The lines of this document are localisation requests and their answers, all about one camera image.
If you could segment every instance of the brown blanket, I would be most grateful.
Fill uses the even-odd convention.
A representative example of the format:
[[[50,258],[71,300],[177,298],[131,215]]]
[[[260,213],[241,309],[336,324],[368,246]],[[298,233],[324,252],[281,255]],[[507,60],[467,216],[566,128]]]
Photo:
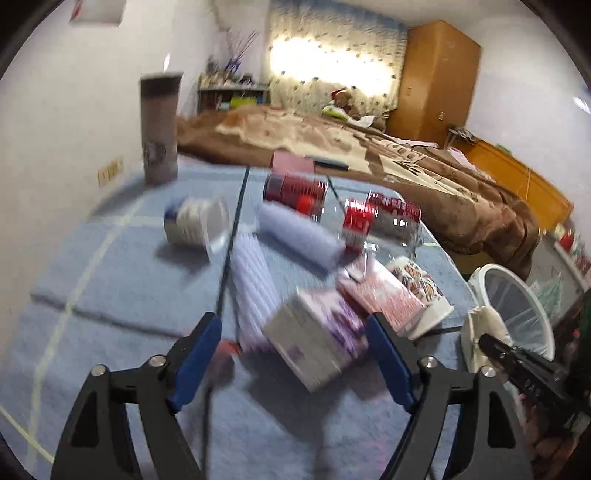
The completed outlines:
[[[484,250],[521,278],[530,272],[539,228],[529,207],[443,150],[412,150],[373,129],[262,106],[179,118],[177,135],[179,152],[211,163],[269,167],[277,148],[343,160],[347,172],[316,171],[392,188],[421,206],[446,249]]]

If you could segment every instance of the stuffed toy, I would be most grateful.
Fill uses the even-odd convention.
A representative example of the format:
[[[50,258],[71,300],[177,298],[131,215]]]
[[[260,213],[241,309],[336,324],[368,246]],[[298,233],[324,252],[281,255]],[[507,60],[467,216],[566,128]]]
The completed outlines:
[[[335,106],[342,108],[354,120],[361,118],[361,113],[353,102],[353,94],[346,88],[335,90],[330,94]]]

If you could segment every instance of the screw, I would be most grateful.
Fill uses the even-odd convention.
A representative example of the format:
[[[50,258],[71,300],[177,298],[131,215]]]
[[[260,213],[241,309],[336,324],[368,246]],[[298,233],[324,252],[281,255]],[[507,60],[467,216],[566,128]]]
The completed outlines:
[[[148,364],[151,367],[161,367],[166,363],[166,357],[164,355],[154,355],[150,360],[148,360]]]
[[[496,377],[496,371],[492,367],[488,367],[488,366],[482,367],[480,369],[480,373],[488,378]]]
[[[434,356],[429,355],[421,358],[421,365],[427,368],[435,368],[439,365],[439,362]]]
[[[95,365],[94,367],[92,367],[92,369],[90,370],[90,374],[93,377],[100,377],[101,375],[103,375],[105,372],[107,371],[107,367],[105,367],[104,365]]]

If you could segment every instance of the patterned curtain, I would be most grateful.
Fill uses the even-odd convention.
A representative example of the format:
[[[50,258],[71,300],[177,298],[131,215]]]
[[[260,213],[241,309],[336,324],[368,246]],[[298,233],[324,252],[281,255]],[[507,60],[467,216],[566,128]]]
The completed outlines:
[[[271,103],[320,113],[346,87],[363,115],[395,109],[407,45],[398,20],[330,0],[272,0]]]

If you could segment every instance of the yellow line on tablecloth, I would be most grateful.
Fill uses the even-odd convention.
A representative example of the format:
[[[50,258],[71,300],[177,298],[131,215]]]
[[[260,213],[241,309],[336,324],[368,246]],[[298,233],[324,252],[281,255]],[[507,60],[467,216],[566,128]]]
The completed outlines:
[[[92,255],[90,262],[86,266],[85,270],[82,272],[82,275],[78,279],[78,282],[76,282],[74,290],[72,290],[72,293],[66,301],[64,311],[57,319],[57,324],[54,327],[53,332],[51,333],[51,337],[46,346],[45,352],[39,360],[39,363],[35,368],[35,373],[33,376],[33,392],[31,393],[31,414],[29,415],[28,423],[28,434],[31,436],[32,440],[35,440],[35,437],[37,436],[37,430],[39,428],[39,413],[41,411],[41,388],[43,387],[43,380],[45,379],[47,369],[51,365],[53,357],[56,354],[57,346],[60,343],[61,336],[66,330],[68,320],[70,320],[70,317],[72,316],[72,307],[76,305],[78,300],[80,300],[80,297],[82,296],[84,289],[88,285],[88,282],[92,274],[95,272],[96,267],[99,265],[100,261],[107,253],[107,250],[109,249],[111,244],[123,231],[123,228],[126,227],[127,224],[129,224],[129,221],[131,220],[134,213],[138,211],[139,207],[141,206],[141,203],[142,199],[137,201],[129,209],[129,211],[121,218],[120,222],[107,234],[101,246]],[[35,449],[31,446],[31,443],[29,442],[27,448],[27,456],[25,458],[25,468],[28,471],[32,472],[35,469],[36,460],[37,457],[35,454]]]
[[[6,409],[0,405],[0,413],[4,415],[4,417],[8,420],[8,423],[14,427],[14,429],[21,434],[21,436],[32,446],[36,451],[38,451],[49,463],[53,463],[54,458],[52,455],[45,450],[41,445],[37,443],[37,441],[31,437],[24,428],[22,428],[15,419],[11,417],[11,415],[6,411]]]

